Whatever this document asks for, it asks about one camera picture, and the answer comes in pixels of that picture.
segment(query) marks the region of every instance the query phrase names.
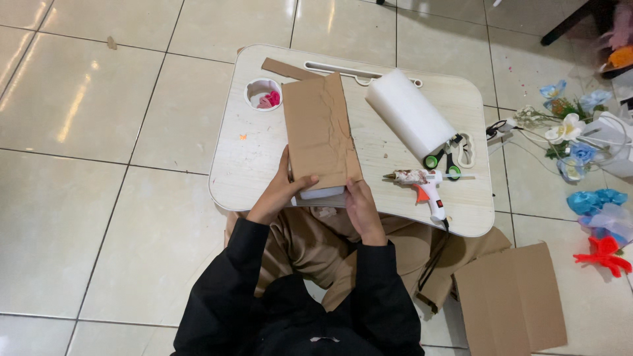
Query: cardboard box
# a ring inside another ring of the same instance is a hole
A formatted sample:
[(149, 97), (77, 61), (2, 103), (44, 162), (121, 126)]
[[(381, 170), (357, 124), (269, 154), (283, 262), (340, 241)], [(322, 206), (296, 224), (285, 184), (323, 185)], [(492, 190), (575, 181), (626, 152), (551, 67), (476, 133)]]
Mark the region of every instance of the cardboard box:
[(342, 194), (348, 177), (363, 178), (341, 75), (317, 77), (282, 85), (292, 176), (319, 176), (319, 183), (300, 193), (302, 199)]
[(530, 356), (567, 344), (546, 243), (484, 256), (454, 275), (472, 356)]

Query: paper scrap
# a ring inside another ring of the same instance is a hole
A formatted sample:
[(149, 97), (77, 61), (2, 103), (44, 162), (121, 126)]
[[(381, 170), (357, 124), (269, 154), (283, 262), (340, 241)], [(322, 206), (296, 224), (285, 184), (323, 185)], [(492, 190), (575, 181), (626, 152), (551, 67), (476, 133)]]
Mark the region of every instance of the paper scrap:
[(108, 48), (116, 50), (116, 42), (112, 36), (108, 36)]

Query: red bow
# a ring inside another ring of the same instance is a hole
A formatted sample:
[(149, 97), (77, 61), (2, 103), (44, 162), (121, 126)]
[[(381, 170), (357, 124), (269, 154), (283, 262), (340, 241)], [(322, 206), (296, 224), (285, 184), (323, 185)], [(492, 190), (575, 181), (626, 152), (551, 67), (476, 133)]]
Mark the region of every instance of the red bow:
[(626, 272), (633, 272), (633, 267), (624, 258), (614, 256), (613, 254), (618, 250), (618, 243), (613, 236), (606, 236), (603, 239), (596, 239), (594, 236), (589, 237), (591, 244), (590, 255), (574, 255), (576, 263), (579, 262), (598, 262), (602, 266), (611, 270), (613, 277), (620, 278), (622, 273), (620, 267)]

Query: white flower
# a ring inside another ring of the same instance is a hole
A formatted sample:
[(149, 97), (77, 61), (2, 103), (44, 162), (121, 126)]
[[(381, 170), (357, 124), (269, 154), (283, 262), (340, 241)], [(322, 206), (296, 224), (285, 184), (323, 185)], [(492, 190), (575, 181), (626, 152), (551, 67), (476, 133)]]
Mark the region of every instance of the white flower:
[(545, 132), (545, 138), (553, 144), (559, 144), (563, 141), (572, 141), (580, 136), (585, 129), (584, 122), (580, 121), (578, 114), (568, 114), (563, 120), (563, 125), (552, 127)]

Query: electric cord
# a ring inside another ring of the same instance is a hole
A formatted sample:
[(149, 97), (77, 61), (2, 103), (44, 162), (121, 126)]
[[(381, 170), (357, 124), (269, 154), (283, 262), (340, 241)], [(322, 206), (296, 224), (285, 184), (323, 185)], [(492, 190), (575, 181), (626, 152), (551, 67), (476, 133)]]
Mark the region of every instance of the electric cord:
[(442, 257), (442, 253), (444, 252), (444, 249), (448, 245), (448, 240), (451, 237), (450, 232), (448, 232), (448, 219), (444, 219), (442, 220), (442, 222), (444, 223), (444, 227), (446, 228), (446, 235), (442, 239), (442, 241), (440, 241), (439, 245), (436, 248), (436, 252), (433, 254), (433, 257), (427, 263), (426, 268), (424, 268), (424, 271), (422, 272), (422, 276), (418, 280), (418, 291), (422, 291), (422, 288), (424, 288), (424, 285), (429, 280), (431, 273), (433, 273), (433, 270), (435, 270), (435, 267), (437, 266), (437, 263), (439, 262), (440, 257)]

